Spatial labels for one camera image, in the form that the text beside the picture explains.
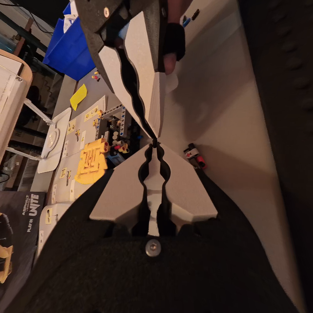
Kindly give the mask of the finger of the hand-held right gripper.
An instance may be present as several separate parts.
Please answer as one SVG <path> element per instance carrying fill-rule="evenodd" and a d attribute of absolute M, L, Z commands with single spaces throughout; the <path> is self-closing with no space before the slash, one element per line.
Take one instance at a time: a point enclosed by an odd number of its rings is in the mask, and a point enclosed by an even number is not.
<path fill-rule="evenodd" d="M 135 121 L 139 124 L 139 126 L 145 131 L 148 137 L 154 139 L 155 136 L 152 130 L 149 129 L 147 125 L 145 125 L 139 114 L 135 111 L 133 101 L 135 92 L 131 93 L 125 87 L 121 73 L 121 61 L 117 50 L 108 46 L 104 46 L 99 52 L 99 57 L 111 85 L 112 92 L 119 99 L 119 101 L 126 108 L 126 110 L 131 114 L 131 116 L 135 119 Z"/>
<path fill-rule="evenodd" d="M 166 75 L 154 69 L 143 11 L 129 22 L 124 44 L 139 79 L 144 118 L 155 137 L 159 138 L 163 126 Z"/>

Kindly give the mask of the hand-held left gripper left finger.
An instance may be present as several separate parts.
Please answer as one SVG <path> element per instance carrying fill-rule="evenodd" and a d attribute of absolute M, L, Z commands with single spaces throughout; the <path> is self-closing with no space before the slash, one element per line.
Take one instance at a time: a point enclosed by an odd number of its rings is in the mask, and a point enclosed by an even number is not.
<path fill-rule="evenodd" d="M 148 144 L 113 169 L 90 219 L 125 225 L 131 231 L 148 231 L 151 211 L 147 186 L 151 145 Z"/>

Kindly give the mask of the yellow flat panel piece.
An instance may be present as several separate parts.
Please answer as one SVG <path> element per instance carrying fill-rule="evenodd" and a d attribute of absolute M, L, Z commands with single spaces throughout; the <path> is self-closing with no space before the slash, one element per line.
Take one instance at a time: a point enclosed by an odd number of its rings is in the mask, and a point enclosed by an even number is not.
<path fill-rule="evenodd" d="M 85 84 L 83 84 L 80 88 L 77 89 L 77 91 L 72 95 L 70 98 L 70 104 L 74 111 L 77 110 L 78 105 L 82 100 L 85 99 L 87 96 L 87 88 Z"/>

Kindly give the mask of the partly built yellow toy car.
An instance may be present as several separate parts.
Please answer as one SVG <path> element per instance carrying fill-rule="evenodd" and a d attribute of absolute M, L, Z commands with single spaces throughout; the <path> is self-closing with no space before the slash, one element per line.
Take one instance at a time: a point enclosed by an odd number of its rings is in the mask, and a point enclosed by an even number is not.
<path fill-rule="evenodd" d="M 106 111 L 94 104 L 68 124 L 66 142 L 69 152 L 80 153 L 75 181 L 95 183 L 140 149 L 143 138 L 138 123 L 126 108 L 119 104 Z"/>

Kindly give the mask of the grey desk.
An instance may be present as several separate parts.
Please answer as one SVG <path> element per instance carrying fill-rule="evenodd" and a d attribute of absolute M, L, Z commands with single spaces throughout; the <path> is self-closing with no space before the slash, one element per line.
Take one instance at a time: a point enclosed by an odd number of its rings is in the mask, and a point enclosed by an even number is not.
<path fill-rule="evenodd" d="M 206 174 L 243 211 L 271 266 L 306 312 L 289 225 L 237 1 L 193 1 L 178 87 L 166 96 L 160 142 L 183 155 L 194 143 Z"/>

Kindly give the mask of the crumpled white papers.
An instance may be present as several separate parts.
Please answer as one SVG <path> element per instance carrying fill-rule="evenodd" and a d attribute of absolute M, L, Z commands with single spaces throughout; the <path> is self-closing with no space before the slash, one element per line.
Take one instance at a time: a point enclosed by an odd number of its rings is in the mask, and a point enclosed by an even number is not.
<path fill-rule="evenodd" d="M 77 17 L 78 17 L 77 14 L 65 14 L 64 15 L 64 25 L 63 25 L 64 33 L 67 32 L 67 30 L 71 27 L 71 25 L 74 23 Z"/>

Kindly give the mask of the person's right hand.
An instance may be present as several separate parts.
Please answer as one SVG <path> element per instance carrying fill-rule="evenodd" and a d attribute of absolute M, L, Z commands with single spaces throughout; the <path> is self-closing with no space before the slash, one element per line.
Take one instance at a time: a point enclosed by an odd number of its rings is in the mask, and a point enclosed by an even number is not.
<path fill-rule="evenodd" d="M 180 19 L 190 6 L 190 0 L 168 0 L 168 18 L 163 46 L 165 74 L 171 74 L 185 55 L 185 31 Z"/>

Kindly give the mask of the black toy beam with holes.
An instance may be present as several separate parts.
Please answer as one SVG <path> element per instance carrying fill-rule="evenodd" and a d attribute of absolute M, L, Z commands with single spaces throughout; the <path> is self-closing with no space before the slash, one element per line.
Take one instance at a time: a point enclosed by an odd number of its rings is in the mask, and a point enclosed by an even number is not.
<path fill-rule="evenodd" d="M 193 149 L 195 148 L 193 143 L 188 144 L 188 147 L 183 151 L 184 155 L 187 149 Z M 191 159 L 187 159 L 187 161 L 189 161 L 189 163 L 196 169 L 198 167 L 198 163 L 196 161 L 196 158 L 191 158 Z"/>

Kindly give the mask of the document holder stand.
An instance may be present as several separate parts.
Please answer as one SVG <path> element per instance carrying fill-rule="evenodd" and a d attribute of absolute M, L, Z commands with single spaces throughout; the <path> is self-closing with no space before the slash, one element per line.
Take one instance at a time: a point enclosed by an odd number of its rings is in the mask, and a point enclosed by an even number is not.
<path fill-rule="evenodd" d="M 67 108 L 53 119 L 50 119 L 26 98 L 33 79 L 30 67 L 17 56 L 2 49 L 0 54 L 1 65 L 20 76 L 25 82 L 24 89 L 19 94 L 18 100 L 9 109 L 5 110 L 4 113 L 0 114 L 0 160 L 2 161 L 5 151 L 10 151 L 26 158 L 39 161 L 38 173 L 53 171 L 56 169 L 61 159 L 72 109 Z M 13 134 L 23 105 L 30 108 L 49 126 L 40 157 L 31 156 L 9 147 L 9 140 Z"/>

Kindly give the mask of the black perforated pad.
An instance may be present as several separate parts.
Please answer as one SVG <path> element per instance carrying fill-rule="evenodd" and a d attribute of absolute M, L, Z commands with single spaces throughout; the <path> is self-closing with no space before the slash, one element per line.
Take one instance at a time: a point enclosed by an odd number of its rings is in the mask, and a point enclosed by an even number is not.
<path fill-rule="evenodd" d="M 238 1 L 308 312 L 313 308 L 313 4 Z"/>

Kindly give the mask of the blue storage bin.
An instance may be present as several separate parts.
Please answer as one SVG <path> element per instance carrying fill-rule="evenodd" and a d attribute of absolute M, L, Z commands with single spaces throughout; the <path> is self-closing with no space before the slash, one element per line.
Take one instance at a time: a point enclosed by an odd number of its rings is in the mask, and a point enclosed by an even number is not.
<path fill-rule="evenodd" d="M 76 4 L 77 1 L 71 0 L 63 14 L 79 15 Z M 95 64 L 88 50 L 79 16 L 66 33 L 63 32 L 63 25 L 64 18 L 58 19 L 43 63 L 79 81 L 95 68 Z"/>

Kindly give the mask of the toy car box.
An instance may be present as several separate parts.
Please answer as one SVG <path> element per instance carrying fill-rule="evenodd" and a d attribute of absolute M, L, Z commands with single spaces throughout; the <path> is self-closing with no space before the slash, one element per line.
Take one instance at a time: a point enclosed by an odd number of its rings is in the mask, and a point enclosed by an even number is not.
<path fill-rule="evenodd" d="M 45 192 L 0 192 L 1 300 L 27 280 L 37 249 Z"/>

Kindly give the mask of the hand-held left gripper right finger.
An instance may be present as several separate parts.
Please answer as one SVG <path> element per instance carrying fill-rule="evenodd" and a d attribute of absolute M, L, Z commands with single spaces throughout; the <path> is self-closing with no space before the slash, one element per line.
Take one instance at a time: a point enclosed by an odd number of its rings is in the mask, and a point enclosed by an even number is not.
<path fill-rule="evenodd" d="M 210 196 L 194 167 L 169 147 L 158 143 L 157 157 L 164 178 L 165 214 L 175 224 L 192 224 L 217 217 Z"/>

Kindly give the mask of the open instruction booklet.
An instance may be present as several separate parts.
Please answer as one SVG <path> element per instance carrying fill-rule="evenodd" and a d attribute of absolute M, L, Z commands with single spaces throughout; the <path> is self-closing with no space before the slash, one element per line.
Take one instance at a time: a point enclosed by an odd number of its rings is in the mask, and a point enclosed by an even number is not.
<path fill-rule="evenodd" d="M 63 214 L 107 169 L 105 153 L 109 150 L 108 139 L 99 134 L 99 116 L 107 108 L 107 99 L 108 96 L 102 96 L 68 123 L 51 200 L 40 216 L 35 260 Z"/>

